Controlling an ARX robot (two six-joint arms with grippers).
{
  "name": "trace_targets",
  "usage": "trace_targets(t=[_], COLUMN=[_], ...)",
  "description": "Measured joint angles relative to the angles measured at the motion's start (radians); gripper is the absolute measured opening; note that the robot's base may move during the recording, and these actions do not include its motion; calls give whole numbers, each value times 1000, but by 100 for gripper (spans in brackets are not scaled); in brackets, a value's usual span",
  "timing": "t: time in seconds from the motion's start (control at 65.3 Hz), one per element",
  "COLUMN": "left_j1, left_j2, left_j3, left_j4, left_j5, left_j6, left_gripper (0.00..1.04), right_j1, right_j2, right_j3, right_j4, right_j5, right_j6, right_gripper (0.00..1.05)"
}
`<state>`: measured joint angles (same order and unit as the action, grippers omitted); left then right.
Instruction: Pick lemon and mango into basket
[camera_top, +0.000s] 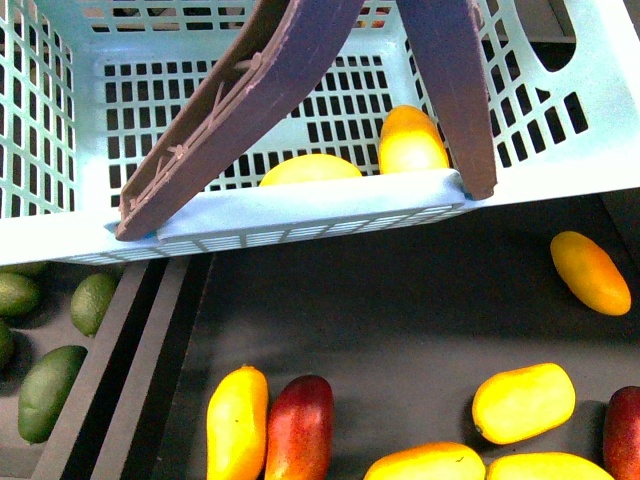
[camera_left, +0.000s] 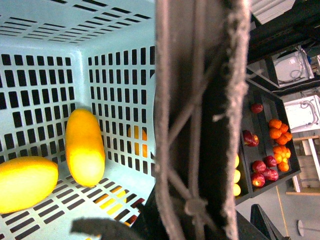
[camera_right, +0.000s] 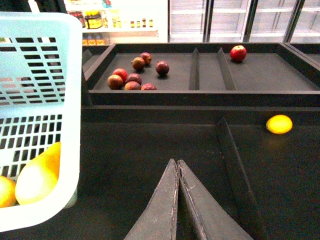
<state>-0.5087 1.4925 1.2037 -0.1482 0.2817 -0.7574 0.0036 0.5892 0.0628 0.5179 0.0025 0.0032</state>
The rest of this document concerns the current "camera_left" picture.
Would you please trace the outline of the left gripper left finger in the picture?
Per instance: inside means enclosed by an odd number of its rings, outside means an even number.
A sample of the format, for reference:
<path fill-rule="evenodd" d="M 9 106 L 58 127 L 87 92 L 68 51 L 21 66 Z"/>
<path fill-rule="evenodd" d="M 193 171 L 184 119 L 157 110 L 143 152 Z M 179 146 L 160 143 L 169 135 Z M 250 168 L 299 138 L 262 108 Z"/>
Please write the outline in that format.
<path fill-rule="evenodd" d="M 77 218 L 72 221 L 70 233 L 100 236 L 101 240 L 139 240 L 130 227 L 108 218 Z"/>

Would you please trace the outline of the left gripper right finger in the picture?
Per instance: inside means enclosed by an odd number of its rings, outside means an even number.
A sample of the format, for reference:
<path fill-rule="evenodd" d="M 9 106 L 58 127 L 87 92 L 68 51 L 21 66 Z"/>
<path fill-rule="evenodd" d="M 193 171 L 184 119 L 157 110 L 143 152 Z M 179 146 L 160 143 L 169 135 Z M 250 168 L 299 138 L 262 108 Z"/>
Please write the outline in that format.
<path fill-rule="evenodd" d="M 250 223 L 253 224 L 268 240 L 291 240 L 284 236 L 273 224 L 259 204 L 253 204 L 250 212 Z"/>

